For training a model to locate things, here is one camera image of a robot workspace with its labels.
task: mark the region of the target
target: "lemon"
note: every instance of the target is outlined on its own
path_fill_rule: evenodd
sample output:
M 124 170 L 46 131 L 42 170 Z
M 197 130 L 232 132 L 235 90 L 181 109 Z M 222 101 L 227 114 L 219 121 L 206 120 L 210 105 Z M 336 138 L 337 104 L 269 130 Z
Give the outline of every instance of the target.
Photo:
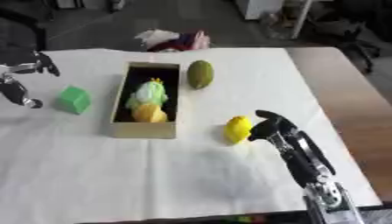
M 251 129 L 252 123 L 246 116 L 235 116 L 226 124 L 224 135 L 230 142 L 237 144 L 250 136 Z

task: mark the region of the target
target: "green plush toy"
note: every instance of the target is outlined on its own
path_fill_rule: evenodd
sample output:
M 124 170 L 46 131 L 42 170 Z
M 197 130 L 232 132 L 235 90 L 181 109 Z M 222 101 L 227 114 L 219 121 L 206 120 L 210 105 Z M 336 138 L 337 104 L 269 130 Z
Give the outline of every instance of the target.
M 168 100 L 165 87 L 160 79 L 145 82 L 135 93 L 130 95 L 125 107 L 136 110 L 143 104 L 151 103 L 162 107 Z

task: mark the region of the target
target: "green block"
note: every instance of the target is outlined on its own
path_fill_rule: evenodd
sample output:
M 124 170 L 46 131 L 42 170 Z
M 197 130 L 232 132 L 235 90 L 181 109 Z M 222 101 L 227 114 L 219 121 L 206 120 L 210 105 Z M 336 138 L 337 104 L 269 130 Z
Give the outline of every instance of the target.
M 70 113 L 80 115 L 91 104 L 88 93 L 78 87 L 69 86 L 59 95 L 58 106 Z

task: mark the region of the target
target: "chair wheel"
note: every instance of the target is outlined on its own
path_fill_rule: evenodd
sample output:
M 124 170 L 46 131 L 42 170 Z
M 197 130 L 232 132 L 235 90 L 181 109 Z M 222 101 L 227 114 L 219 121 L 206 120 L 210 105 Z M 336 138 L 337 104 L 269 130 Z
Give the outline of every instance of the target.
M 372 67 L 365 68 L 365 74 L 371 74 L 372 72 L 373 72 L 373 68 Z
M 374 57 L 374 58 L 379 58 L 380 55 L 381 55 L 380 49 L 375 50 L 374 53 L 373 53 L 373 57 Z

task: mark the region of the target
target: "metal rod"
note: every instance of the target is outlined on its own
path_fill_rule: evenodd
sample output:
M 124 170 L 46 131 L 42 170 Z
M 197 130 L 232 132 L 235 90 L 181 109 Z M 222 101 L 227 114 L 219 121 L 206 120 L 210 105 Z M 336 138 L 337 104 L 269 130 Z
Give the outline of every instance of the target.
M 313 0 L 306 0 L 304 3 L 303 9 L 301 10 L 301 15 L 299 16 L 299 19 L 296 22 L 296 25 L 294 26 L 294 30 L 291 34 L 292 39 L 297 39 L 299 33 L 302 30 L 302 27 L 304 26 L 304 22 L 306 20 L 306 17 L 308 15 L 309 10 L 311 9 Z

